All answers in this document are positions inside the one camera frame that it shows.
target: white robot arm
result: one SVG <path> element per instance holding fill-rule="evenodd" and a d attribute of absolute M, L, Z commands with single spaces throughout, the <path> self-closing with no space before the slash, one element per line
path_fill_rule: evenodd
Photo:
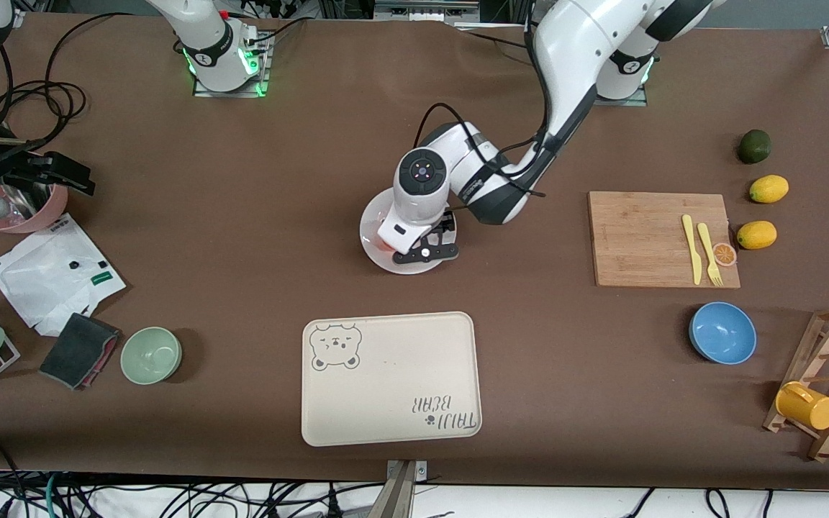
<path fill-rule="evenodd" d="M 234 91 L 259 73 L 246 58 L 257 29 L 237 19 L 223 20 L 213 0 L 147 0 L 171 23 L 184 55 L 210 91 Z"/>
<path fill-rule="evenodd" d="M 400 161 L 394 200 L 379 225 L 379 238 L 399 259 L 410 255 L 412 247 L 422 248 L 421 238 L 443 217 L 443 196 L 406 190 L 400 180 L 417 180 L 421 168 L 412 168 L 410 158 L 428 152 L 433 153 L 432 167 L 444 171 L 443 183 L 481 223 L 503 225 L 514 219 L 598 93 L 611 99 L 634 93 L 658 42 L 688 32 L 712 6 L 712 0 L 559 0 L 534 34 L 529 23 L 524 27 L 545 101 L 543 126 L 529 150 L 511 164 L 470 122 L 441 125 Z"/>

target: brown table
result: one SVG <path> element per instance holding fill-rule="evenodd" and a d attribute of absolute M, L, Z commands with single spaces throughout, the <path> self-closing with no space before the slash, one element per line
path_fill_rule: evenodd
<path fill-rule="evenodd" d="M 17 81 L 42 78 L 79 19 L 30 14 L 7 43 Z M 98 193 L 69 209 L 130 286 L 96 317 L 126 335 L 174 330 L 184 363 L 140 387 L 115 354 L 72 393 L 35 373 L 53 339 L 0 294 L 23 354 L 0 379 L 0 440 L 20 468 L 381 479 L 387 459 L 415 458 L 451 483 L 829 488 L 803 436 L 761 430 L 810 312 L 829 307 L 829 50 L 816 32 L 705 29 L 662 47 L 647 109 L 594 108 L 540 184 L 549 197 L 506 227 L 461 217 L 460 258 L 411 278 L 366 258 L 363 207 L 435 101 L 498 145 L 527 137 L 542 114 L 532 69 L 438 23 L 314 22 L 278 44 L 268 98 L 210 101 L 191 98 L 173 41 L 152 17 L 69 40 L 53 78 L 82 85 L 91 109 L 50 147 L 92 168 Z M 40 103 L 11 122 L 19 135 L 52 124 Z M 733 143 L 754 127 L 774 151 L 748 167 Z M 789 196 L 748 203 L 767 173 L 789 178 Z M 733 224 L 770 219 L 779 241 L 741 255 L 737 291 L 597 288 L 591 190 L 721 193 Z M 19 239 L 0 235 L 0 254 Z M 688 344 L 690 315 L 713 299 L 753 317 L 744 364 Z M 303 443 L 308 321 L 444 311 L 475 321 L 477 436 Z"/>

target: white plate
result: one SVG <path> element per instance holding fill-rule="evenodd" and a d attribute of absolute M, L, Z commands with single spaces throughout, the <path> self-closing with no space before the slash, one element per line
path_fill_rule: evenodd
<path fill-rule="evenodd" d="M 389 209 L 392 207 L 392 189 L 386 189 L 377 194 L 366 209 L 363 210 L 363 215 L 360 217 L 360 245 L 363 246 L 366 256 L 368 256 L 373 263 L 377 263 L 380 268 L 400 275 L 414 275 L 422 274 L 427 270 L 437 268 L 443 261 L 431 261 L 429 263 L 408 263 L 408 265 L 396 265 L 392 262 L 392 253 L 395 250 L 379 248 L 377 243 L 381 243 L 379 239 L 379 225 L 386 219 Z M 454 242 L 456 240 L 456 230 L 444 234 L 444 243 Z"/>
<path fill-rule="evenodd" d="M 475 334 L 464 312 L 316 320 L 302 341 L 309 445 L 470 437 L 481 427 Z"/>

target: orange slice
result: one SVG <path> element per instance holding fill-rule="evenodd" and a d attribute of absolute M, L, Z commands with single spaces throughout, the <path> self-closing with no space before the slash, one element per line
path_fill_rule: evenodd
<path fill-rule="evenodd" d="M 718 242 L 712 247 L 712 253 L 715 256 L 715 262 L 719 266 L 731 266 L 738 259 L 737 252 L 734 252 L 734 247 L 728 245 L 726 242 Z"/>

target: black cable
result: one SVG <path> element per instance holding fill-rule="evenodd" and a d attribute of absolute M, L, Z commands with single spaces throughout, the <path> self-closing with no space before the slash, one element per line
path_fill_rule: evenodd
<path fill-rule="evenodd" d="M 197 491 L 200 491 L 201 495 L 222 495 L 223 494 L 221 491 L 213 491 L 213 489 L 210 489 L 211 487 L 212 486 L 207 486 L 207 488 L 197 489 Z M 85 491 L 82 491 L 82 494 L 88 496 L 88 495 L 92 495 L 92 493 L 94 493 L 94 492 L 101 491 L 102 489 L 117 489 L 118 491 L 134 491 L 134 492 L 136 492 L 136 491 L 152 491 L 152 489 L 182 489 L 182 485 L 181 484 L 177 484 L 177 485 L 175 485 L 175 484 L 157 484 L 157 485 L 152 485 L 152 486 L 142 486 L 142 488 L 140 488 L 140 486 L 133 486 L 131 488 L 131 486 L 115 486 L 115 485 L 106 484 L 106 485 L 99 485 L 96 488 L 86 489 Z M 247 495 L 247 492 L 245 492 L 243 494 L 245 495 L 245 499 L 239 499 L 239 498 L 231 496 L 231 495 L 226 495 L 226 498 L 233 499 L 233 501 L 240 502 L 240 504 L 250 504 L 250 505 L 263 506 L 266 503 L 266 501 L 259 501 L 259 499 L 250 499 Z"/>
<path fill-rule="evenodd" d="M 85 95 L 85 92 L 82 91 L 80 86 L 65 81 L 50 80 L 50 76 L 53 72 L 53 63 L 55 62 L 56 55 L 58 55 L 60 49 L 62 49 L 63 43 L 65 43 L 66 40 L 74 32 L 76 32 L 76 30 L 85 27 L 95 20 L 116 16 L 116 14 L 128 13 L 113 12 L 98 14 L 98 16 L 89 17 L 89 19 L 83 20 L 82 22 L 76 24 L 75 27 L 72 27 L 72 29 L 69 29 L 68 32 L 63 34 L 62 38 L 56 42 L 56 46 L 53 47 L 52 52 L 50 52 L 50 58 L 47 60 L 47 68 L 44 72 L 42 80 L 27 81 L 17 86 L 14 85 L 14 77 L 11 70 L 9 55 L 7 55 L 4 47 L 0 47 L 2 63 L 4 69 L 6 69 L 6 79 L 9 82 L 9 85 L 7 85 L 6 88 L 6 93 L 0 95 L 0 124 L 6 120 L 7 116 L 9 116 L 10 109 L 12 109 L 14 105 L 17 105 L 17 103 L 24 101 L 24 99 L 29 97 L 40 96 L 45 99 L 47 108 L 56 117 L 56 123 L 53 125 L 53 128 L 50 129 L 50 132 L 46 134 L 45 137 L 40 139 L 42 142 L 35 147 L 29 148 L 29 150 L 37 150 L 38 148 L 43 147 L 43 145 L 52 142 L 53 139 L 55 139 L 57 135 L 63 131 L 63 128 L 65 128 L 73 118 L 78 117 L 78 115 L 85 111 L 86 105 L 88 105 L 89 102 L 88 96 Z M 54 91 L 59 91 L 62 95 L 65 95 L 65 104 L 67 105 L 67 108 L 63 108 L 63 102 L 60 102 L 60 99 L 53 96 Z"/>
<path fill-rule="evenodd" d="M 206 502 L 200 502 L 200 504 L 205 504 L 204 507 L 201 508 L 200 511 L 194 512 L 194 514 L 190 514 L 190 516 L 193 516 L 193 518 L 197 518 L 197 516 L 200 516 L 201 512 L 203 512 L 210 504 L 216 504 L 217 500 L 220 499 L 220 498 L 229 498 L 229 497 L 226 496 L 226 493 L 232 491 L 233 489 L 236 489 L 238 486 L 239 486 L 239 484 L 233 484 L 231 486 L 228 486 L 228 488 L 225 489 L 222 492 L 222 494 L 216 495 L 213 498 L 208 499 L 208 501 L 206 501 Z M 239 509 L 236 509 L 236 516 L 237 515 L 239 515 Z"/>
<path fill-rule="evenodd" d="M 763 505 L 763 518 L 769 514 L 769 506 L 773 504 L 773 489 L 766 490 L 766 504 Z"/>
<path fill-rule="evenodd" d="M 351 488 L 337 489 L 337 491 L 329 491 L 328 494 L 323 496 L 322 498 L 309 499 L 309 501 L 306 501 L 306 505 L 304 505 L 304 506 L 300 507 L 299 509 L 297 509 L 295 512 L 293 512 L 293 514 L 290 514 L 289 517 L 287 517 L 287 518 L 296 518 L 296 516 L 299 516 L 299 514 L 301 514 L 303 511 L 306 511 L 306 509 L 312 507 L 315 504 L 323 504 L 323 502 L 325 502 L 326 499 L 329 499 L 332 496 L 337 496 L 337 495 L 340 495 L 341 493 L 345 493 L 345 492 L 348 492 L 348 491 L 356 491 L 356 489 L 375 488 L 375 486 L 384 486 L 384 485 L 385 485 L 385 482 L 373 482 L 371 484 L 360 484 L 360 485 L 357 485 L 357 486 L 351 486 Z M 301 504 L 301 503 L 302 503 L 301 501 L 285 501 L 285 502 L 283 502 L 283 505 L 296 505 L 296 504 Z"/>
<path fill-rule="evenodd" d="M 523 30 L 523 42 L 526 44 L 527 55 L 530 56 L 530 64 L 533 66 L 533 70 L 536 72 L 536 78 L 539 80 L 540 88 L 543 91 L 543 121 L 540 122 L 539 128 L 536 130 L 536 135 L 533 135 L 533 137 L 531 137 L 529 139 L 529 141 L 530 142 L 535 141 L 536 145 L 542 145 L 543 144 L 543 139 L 545 137 L 546 127 L 549 124 L 549 111 L 552 109 L 552 107 L 551 107 L 551 103 L 550 103 L 549 88 L 545 84 L 545 78 L 543 77 L 543 72 L 539 68 L 539 62 L 536 59 L 536 49 L 535 49 L 535 47 L 533 47 L 533 35 L 534 35 L 534 33 L 530 31 L 530 23 L 527 23 L 527 25 L 524 27 L 524 30 Z M 530 163 L 528 163 L 526 166 L 521 168 L 521 170 L 514 171 L 514 173 L 503 173 L 503 171 L 497 171 L 497 173 L 500 174 L 501 176 L 505 177 L 505 178 L 509 178 L 509 179 L 516 178 L 516 177 L 520 176 L 521 174 L 526 173 L 526 171 L 529 171 L 530 168 L 533 167 L 533 164 L 536 162 L 537 158 L 539 158 L 539 154 L 534 156 L 533 159 L 530 160 Z M 536 193 L 536 196 L 543 196 L 544 197 L 545 194 Z"/>
<path fill-rule="evenodd" d="M 290 23 L 287 23 L 285 26 L 280 27 L 280 29 L 274 30 L 274 32 L 268 34 L 267 36 L 263 36 L 262 38 L 258 38 L 257 40 L 248 40 L 248 44 L 253 45 L 253 44 L 256 44 L 257 42 L 263 42 L 264 40 L 269 40 L 269 39 L 273 38 L 274 36 L 276 36 L 277 34 L 280 34 L 281 32 L 283 32 L 284 30 L 289 29 L 290 26 L 292 26 L 293 24 L 300 23 L 300 21 L 304 21 L 304 20 L 308 20 L 308 19 L 314 19 L 314 17 L 297 17 L 297 19 L 290 20 Z"/>
<path fill-rule="evenodd" d="M 250 509 L 251 504 L 256 504 L 256 505 L 260 506 L 260 509 L 258 509 L 258 511 L 255 513 L 256 516 L 261 514 L 261 512 L 264 511 L 264 506 L 268 505 L 269 502 L 270 502 L 270 499 L 268 499 L 268 501 L 253 501 L 253 499 L 249 498 L 248 491 L 247 491 L 247 489 L 244 488 L 244 483 L 233 484 L 231 486 L 228 486 L 228 488 L 224 489 L 224 491 L 213 491 L 213 488 L 216 488 L 216 486 L 218 486 L 218 485 L 219 484 L 212 484 L 212 485 L 209 485 L 209 486 L 205 486 L 205 488 L 198 488 L 197 485 L 188 486 L 187 489 L 184 489 L 184 491 L 182 491 L 181 493 L 178 493 L 178 496 L 175 497 L 175 499 L 172 502 L 170 502 L 170 504 L 168 504 L 168 506 L 164 509 L 164 511 L 162 511 L 162 514 L 159 515 L 159 516 L 160 517 L 165 516 L 166 514 L 168 514 L 168 516 L 170 516 L 170 517 L 175 516 L 176 514 L 178 514 L 178 512 L 180 512 L 182 509 L 184 509 L 185 506 L 190 507 L 191 503 L 195 499 L 200 498 L 201 496 L 206 496 L 206 495 L 214 495 L 214 498 L 210 499 L 210 501 L 217 501 L 220 498 L 231 499 L 231 501 L 240 502 L 240 504 L 246 505 L 247 508 L 249 508 L 249 509 Z M 243 489 L 243 495 L 245 496 L 245 499 L 239 499 L 237 497 L 234 497 L 233 495 L 227 494 L 228 492 L 232 491 L 234 488 L 239 488 L 239 486 L 240 486 L 240 488 Z M 180 488 L 180 486 L 167 486 L 167 487 L 168 488 L 175 488 L 175 489 Z M 125 491 L 132 491 L 132 489 L 122 488 L 121 486 L 102 486 L 102 488 L 103 489 L 105 489 L 105 488 L 124 489 Z M 179 504 L 177 508 L 175 508 L 173 511 L 170 512 L 171 506 L 174 505 L 175 502 L 178 501 L 178 499 L 180 499 L 185 493 L 187 494 L 187 498 L 184 499 L 184 501 L 182 501 L 181 504 Z M 287 494 L 289 494 L 289 491 L 287 491 L 285 494 L 283 494 L 281 499 L 286 498 Z M 189 515 L 193 514 L 194 517 L 196 517 L 199 514 L 201 514 L 201 512 L 203 512 L 204 509 L 205 509 L 205 507 L 203 509 L 201 509 L 200 512 L 190 511 Z"/>
<path fill-rule="evenodd" d="M 66 489 L 66 494 L 69 495 L 70 489 Z M 69 518 L 76 518 L 76 511 L 72 508 L 72 499 L 69 502 L 63 500 L 63 495 L 60 494 L 59 488 L 53 488 L 53 501 L 57 502 L 57 505 L 60 506 L 60 509 L 63 510 L 63 516 L 69 516 Z"/>
<path fill-rule="evenodd" d="M 14 498 L 7 499 L 2 507 L 0 507 L 0 518 L 9 518 L 9 510 L 11 509 L 11 502 L 14 501 Z"/>
<path fill-rule="evenodd" d="M 645 496 L 643 496 L 641 500 L 638 501 L 638 505 L 635 506 L 632 512 L 629 512 L 629 514 L 625 515 L 625 518 L 635 518 L 635 516 L 638 516 L 639 512 L 642 511 L 642 508 L 645 507 L 645 502 L 648 501 L 648 497 L 651 497 L 651 493 L 653 493 L 654 491 L 655 488 L 649 488 L 648 491 L 645 491 Z"/>
<path fill-rule="evenodd" d="M 491 40 L 491 42 L 504 43 L 504 45 L 519 47 L 520 49 L 526 49 L 527 48 L 527 46 L 525 44 L 510 42 L 510 40 L 503 40 L 503 39 L 500 39 L 500 38 L 494 38 L 494 36 L 486 36 L 484 34 L 479 34 L 477 32 L 471 32 L 470 30 L 466 30 L 466 34 L 471 34 L 474 37 L 481 38 L 483 40 Z"/>
<path fill-rule="evenodd" d="M 2 114 L 0 114 L 0 124 L 2 124 L 12 105 L 12 97 L 14 95 L 14 74 L 11 68 L 9 53 L 6 52 L 6 46 L 2 45 L 0 47 L 0 55 L 2 55 L 2 66 L 6 69 L 6 98 L 4 98 L 4 105 L 6 105 L 6 108 L 4 108 Z"/>
<path fill-rule="evenodd" d="M 9 497 L 11 499 L 21 499 L 19 496 L 16 495 L 16 493 L 14 491 L 9 492 L 9 491 L 6 491 L 6 489 L 0 489 L 0 492 L 6 494 L 7 497 Z M 40 511 L 43 511 L 43 514 L 45 514 L 45 515 L 47 514 L 46 506 L 41 505 L 41 504 L 37 504 L 36 499 L 27 499 L 25 501 L 25 503 L 29 504 L 32 507 L 36 507 L 37 509 L 40 509 Z"/>
<path fill-rule="evenodd" d="M 0 453 L 2 453 L 2 458 L 6 460 L 6 464 L 9 465 L 9 470 L 11 470 L 12 475 L 14 475 L 14 482 L 17 482 L 17 490 L 21 492 L 17 498 L 24 502 L 25 516 L 30 516 L 30 505 L 27 504 L 27 492 L 24 489 L 24 483 L 21 481 L 19 474 L 17 474 L 17 465 L 2 445 L 0 445 Z"/>
<path fill-rule="evenodd" d="M 89 518 L 103 518 L 101 514 L 95 511 L 95 508 L 92 507 L 91 502 L 89 502 L 89 498 L 83 494 L 81 486 L 73 484 L 73 489 L 76 490 L 76 498 L 82 502 L 83 507 L 89 510 Z"/>
<path fill-rule="evenodd" d="M 718 514 L 718 511 L 715 509 L 715 505 L 712 504 L 712 493 L 716 493 L 718 498 L 721 500 L 721 508 L 724 511 L 724 516 Z M 720 489 L 705 489 L 705 505 L 708 505 L 708 509 L 712 512 L 712 514 L 716 515 L 716 518 L 731 518 L 731 513 L 728 512 L 728 502 L 725 501 L 725 495 L 721 494 Z"/>
<path fill-rule="evenodd" d="M 246 4 L 248 4 L 248 9 L 251 9 L 251 12 L 254 13 L 254 17 L 256 17 L 256 19 L 260 19 L 261 15 L 258 14 L 258 11 L 256 9 L 254 9 L 254 6 L 251 4 L 251 2 L 246 2 Z"/>
<path fill-rule="evenodd" d="M 235 517 L 239 518 L 239 508 L 237 508 L 236 504 L 233 504 L 231 501 L 201 501 L 201 502 L 197 502 L 197 504 L 194 505 L 194 511 L 195 511 L 194 514 L 189 514 L 189 516 L 191 516 L 191 518 L 197 518 L 197 516 L 199 516 L 201 514 L 201 512 L 203 512 L 207 507 L 210 507 L 213 504 L 223 504 L 223 505 L 230 506 L 232 508 L 232 511 L 235 514 Z"/>
<path fill-rule="evenodd" d="M 192 486 L 194 486 L 194 484 L 188 484 L 187 487 L 183 491 L 178 493 L 177 497 L 175 497 L 174 499 L 171 499 L 171 501 L 168 502 L 168 505 L 165 505 L 165 509 L 162 509 L 162 512 L 159 512 L 158 518 L 164 518 L 165 513 L 168 512 L 169 509 L 171 509 L 171 506 L 174 505 L 175 502 L 178 501 L 178 499 L 180 499 L 182 496 L 187 495 L 188 493 L 191 492 L 191 487 Z"/>
<path fill-rule="evenodd" d="M 338 496 L 335 494 L 335 482 L 329 482 L 327 518 L 343 518 L 343 516 L 345 514 L 341 512 L 341 506 L 338 505 Z"/>
<path fill-rule="evenodd" d="M 536 136 L 535 135 L 533 135 L 533 137 L 527 138 L 523 142 L 517 142 L 517 144 L 511 144 L 511 145 L 508 145 L 507 147 L 503 147 L 497 153 L 498 154 L 507 153 L 507 151 L 516 150 L 518 147 L 524 147 L 524 145 L 533 144 L 533 142 L 536 142 Z"/>
<path fill-rule="evenodd" d="M 510 61 L 515 61 L 517 63 L 520 63 L 520 65 L 533 66 L 533 64 L 529 61 L 523 61 L 523 59 L 516 59 L 516 57 L 504 52 L 504 49 L 502 49 L 501 46 L 497 44 L 497 42 L 494 42 L 494 48 L 496 48 L 497 52 L 500 52 L 501 55 L 504 56 L 504 59 L 510 59 Z"/>
<path fill-rule="evenodd" d="M 245 489 L 245 484 L 240 484 L 241 489 L 243 490 L 243 495 L 245 495 L 245 518 L 249 518 L 251 515 L 251 498 L 248 496 L 248 490 Z"/>
<path fill-rule="evenodd" d="M 450 114 L 452 114 L 453 117 L 456 118 L 456 121 L 460 124 L 461 127 L 463 127 L 463 131 L 466 132 L 466 139 L 469 141 L 469 145 L 471 145 L 473 150 L 475 150 L 475 153 L 478 155 L 478 158 L 480 158 L 481 163 L 483 163 L 484 165 L 486 165 L 488 167 L 493 168 L 494 174 L 497 174 L 501 178 L 504 178 L 504 180 L 506 180 L 507 183 L 510 183 L 511 186 L 514 186 L 515 188 L 517 188 L 517 190 L 521 191 L 521 193 L 532 194 L 532 196 L 545 197 L 544 193 L 539 193 L 539 191 L 534 191 L 532 189 L 527 189 L 526 187 L 521 186 L 519 183 L 516 183 L 516 181 L 513 180 L 513 177 L 517 176 L 517 174 L 524 173 L 524 171 L 526 171 L 527 168 L 529 168 L 530 165 L 533 164 L 532 161 L 530 161 L 530 164 L 527 164 L 527 167 L 523 168 L 523 170 L 518 171 L 517 173 L 510 173 L 510 174 L 504 173 L 504 171 L 501 171 L 500 168 L 490 164 L 489 162 L 491 160 L 496 160 L 497 157 L 501 155 L 502 151 L 498 151 L 497 154 L 494 155 L 494 157 L 491 158 L 491 160 L 488 160 L 488 158 L 485 158 L 484 155 L 481 154 L 481 150 L 478 147 L 478 143 L 475 142 L 475 137 L 473 137 L 473 134 L 471 134 L 471 131 L 469 130 L 469 127 L 466 124 L 463 116 L 458 114 L 456 109 L 454 109 L 452 106 L 448 105 L 446 102 L 435 102 L 430 108 L 427 109 L 427 112 L 425 112 L 424 117 L 421 118 L 421 124 L 418 125 L 417 134 L 415 134 L 415 136 L 414 136 L 414 144 L 412 145 L 412 148 L 418 147 L 418 142 L 421 140 L 421 131 L 424 131 L 424 124 L 427 122 L 427 118 L 430 116 L 431 112 L 433 112 L 434 109 L 437 109 L 437 108 L 446 109 L 447 112 L 450 112 Z"/>
<path fill-rule="evenodd" d="M 28 4 L 26 0 L 14 0 L 14 2 L 12 2 L 12 4 L 13 4 L 13 6 L 17 7 L 18 9 L 23 9 L 23 10 L 25 10 L 27 12 L 30 12 L 30 13 L 34 12 L 33 7 L 30 6 L 30 4 Z"/>
<path fill-rule="evenodd" d="M 272 502 L 269 502 L 269 504 L 268 502 L 264 502 L 264 504 L 267 505 L 267 509 L 258 509 L 258 512 L 256 512 L 254 518 L 266 518 L 266 516 L 271 515 L 272 512 L 276 511 L 277 506 L 282 504 L 287 495 L 299 489 L 300 486 L 302 486 L 302 483 L 293 482 L 293 484 L 290 484 L 286 486 L 286 488 L 281 489 L 281 493 L 277 495 Z"/>

